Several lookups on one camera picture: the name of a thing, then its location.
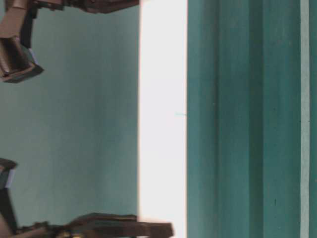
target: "teal panel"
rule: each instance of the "teal panel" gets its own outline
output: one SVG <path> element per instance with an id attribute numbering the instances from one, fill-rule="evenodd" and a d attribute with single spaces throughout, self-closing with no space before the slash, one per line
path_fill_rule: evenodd
<path id="1" fill-rule="evenodd" d="M 138 22 L 131 19 L 138 19 L 138 8 L 109 15 L 40 10 L 33 50 L 46 71 L 21 84 L 0 85 L 0 157 L 20 164 L 12 197 L 21 225 L 64 223 L 106 209 L 135 212 L 137 45 L 131 42 L 137 42 Z M 112 91 L 116 97 L 104 96 Z M 113 111 L 126 109 L 120 105 L 127 92 L 131 117 L 114 125 L 119 114 Z M 103 133 L 115 130 L 129 139 L 104 140 Z M 102 155 L 113 148 L 120 154 Z M 115 193 L 118 179 L 104 180 L 113 171 L 122 175 Z"/>
<path id="2" fill-rule="evenodd" d="M 295 0 L 189 1 L 190 237 L 299 237 L 300 37 Z"/>
<path id="3" fill-rule="evenodd" d="M 310 1 L 311 52 L 311 176 L 310 176 L 310 237 L 317 237 L 317 2 Z"/>
<path id="4" fill-rule="evenodd" d="M 263 237 L 263 2 L 249 1 L 250 238 Z"/>
<path id="5" fill-rule="evenodd" d="M 219 236 L 249 237 L 249 1 L 220 1 Z"/>
<path id="6" fill-rule="evenodd" d="M 264 7 L 264 237 L 300 235 L 300 1 Z"/>
<path id="7" fill-rule="evenodd" d="M 188 237 L 218 237 L 218 0 L 189 1 Z"/>

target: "black mechanical part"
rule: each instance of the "black mechanical part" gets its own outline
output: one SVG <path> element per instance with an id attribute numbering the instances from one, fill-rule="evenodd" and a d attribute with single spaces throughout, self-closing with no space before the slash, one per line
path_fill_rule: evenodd
<path id="1" fill-rule="evenodd" d="M 10 179 L 10 172 L 16 167 L 16 163 L 10 160 L 0 158 L 0 215 L 4 219 L 0 223 L 0 230 L 4 230 L 8 226 L 9 231 L 15 234 L 17 229 L 17 222 L 14 216 L 12 204 L 10 201 L 9 191 L 7 186 L 8 179 Z"/>
<path id="2" fill-rule="evenodd" d="M 31 51 L 33 21 L 39 8 L 76 7 L 89 13 L 110 13 L 139 4 L 139 0 L 4 0 L 0 23 L 0 77 L 19 83 L 43 72 Z"/>

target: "white line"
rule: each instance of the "white line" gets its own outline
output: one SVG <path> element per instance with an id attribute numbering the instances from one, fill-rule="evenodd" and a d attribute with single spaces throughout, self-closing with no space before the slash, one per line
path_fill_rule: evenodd
<path id="1" fill-rule="evenodd" d="M 301 0 L 301 233 L 309 238 L 310 47 L 309 0 Z"/>

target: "green wall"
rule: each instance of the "green wall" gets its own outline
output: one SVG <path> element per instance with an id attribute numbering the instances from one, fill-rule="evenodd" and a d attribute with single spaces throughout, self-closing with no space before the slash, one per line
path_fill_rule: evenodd
<path id="1" fill-rule="evenodd" d="M 311 48 L 311 177 L 310 177 L 310 237 L 317 237 L 317 2 L 310 1 Z"/>
<path id="2" fill-rule="evenodd" d="M 300 37 L 296 0 L 189 1 L 189 237 L 299 237 Z"/>
<path id="3" fill-rule="evenodd" d="M 20 224 L 136 212 L 137 30 L 137 7 L 39 11 L 33 50 L 46 71 L 0 85 L 0 157 L 19 163 Z"/>

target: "white strip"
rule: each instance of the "white strip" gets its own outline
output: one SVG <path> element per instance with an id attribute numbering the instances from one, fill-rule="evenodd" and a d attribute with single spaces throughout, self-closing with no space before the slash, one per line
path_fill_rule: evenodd
<path id="1" fill-rule="evenodd" d="M 301 0 L 301 234 L 309 238 L 310 179 L 310 42 L 309 0 Z"/>
<path id="2" fill-rule="evenodd" d="M 142 0 L 139 219 L 187 237 L 187 0 Z"/>
<path id="3" fill-rule="evenodd" d="M 14 174 L 15 174 L 15 170 L 10 170 L 9 176 L 8 176 L 8 179 L 7 179 L 6 185 L 5 185 L 6 188 L 10 188 L 11 187 L 11 184 L 12 184 L 12 181 L 13 181 L 13 178 L 14 178 Z"/>

